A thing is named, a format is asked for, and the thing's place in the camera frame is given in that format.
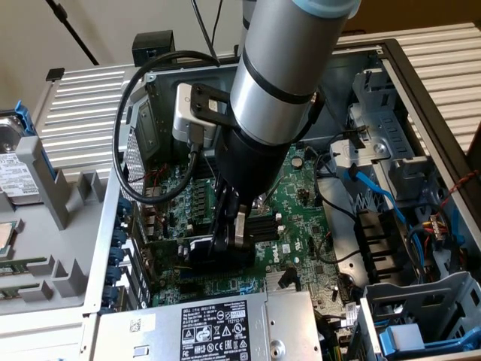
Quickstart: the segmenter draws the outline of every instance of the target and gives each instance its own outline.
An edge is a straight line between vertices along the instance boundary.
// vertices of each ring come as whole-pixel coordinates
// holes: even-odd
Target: motherboard
[[[280,288],[283,274],[294,269],[298,282],[290,287],[309,291],[313,307],[322,313],[339,314],[347,301],[346,290],[337,266],[319,261],[319,257],[334,260],[335,255],[324,209],[315,205],[313,161],[304,159],[304,149],[291,147],[272,190],[256,200],[248,218],[256,255],[246,268],[203,273],[189,266],[189,242],[207,235],[213,218],[214,170],[207,173],[210,177],[191,180],[162,208],[144,209],[149,220],[150,274],[155,278],[152,306],[273,292]],[[158,164],[158,171],[146,180],[147,194],[175,187],[182,166],[164,168]]]

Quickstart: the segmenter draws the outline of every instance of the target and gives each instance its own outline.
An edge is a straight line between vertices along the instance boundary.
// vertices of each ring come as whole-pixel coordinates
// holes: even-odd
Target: hard drive label
[[[181,361],[249,361],[247,302],[182,310]]]
[[[0,154],[0,187],[9,197],[38,194],[29,169],[15,153]]]

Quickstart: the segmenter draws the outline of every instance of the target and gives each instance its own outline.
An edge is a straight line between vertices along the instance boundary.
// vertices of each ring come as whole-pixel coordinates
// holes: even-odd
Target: warning label
[[[184,308],[180,361],[249,361],[247,302]]]
[[[38,194],[29,169],[14,153],[0,154],[0,187],[9,197]]]

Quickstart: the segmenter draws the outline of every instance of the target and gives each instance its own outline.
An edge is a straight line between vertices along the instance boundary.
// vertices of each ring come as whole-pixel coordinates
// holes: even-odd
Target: green circuit board
[[[291,160],[295,156],[302,158],[304,150],[294,147],[289,150],[275,192],[251,214],[251,217],[274,216],[274,212],[280,214],[278,239],[257,243],[254,265],[235,272],[194,275],[188,264],[179,261],[179,245],[189,242],[186,234],[188,219],[205,226],[213,215],[213,179],[191,182],[190,187],[165,211],[165,214],[174,214],[175,225],[169,227],[169,235],[175,234],[176,238],[163,238],[159,228],[154,234],[155,241],[150,243],[158,276],[154,307],[213,296],[261,292],[266,289],[268,280],[277,282],[288,267],[295,267],[301,288],[310,292],[315,308],[333,314],[343,310],[340,297],[335,301],[331,297],[334,286],[338,285],[337,266],[322,263],[316,257],[319,253],[323,258],[334,259],[334,251],[319,247],[329,230],[323,208],[314,206],[313,160],[304,161],[301,169],[294,169]],[[170,183],[175,182],[167,179],[162,185],[169,188]]]

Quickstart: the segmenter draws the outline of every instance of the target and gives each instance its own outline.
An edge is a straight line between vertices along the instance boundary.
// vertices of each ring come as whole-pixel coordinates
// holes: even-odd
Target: wall
[[[44,0],[1,0],[0,108],[18,99],[33,108],[51,68],[91,67],[77,43]],[[131,46],[139,32],[174,30],[178,50],[208,53],[190,0],[56,0],[101,65],[131,63]],[[216,33],[216,52],[238,44],[241,0],[225,0]],[[209,34],[219,0],[198,0]]]

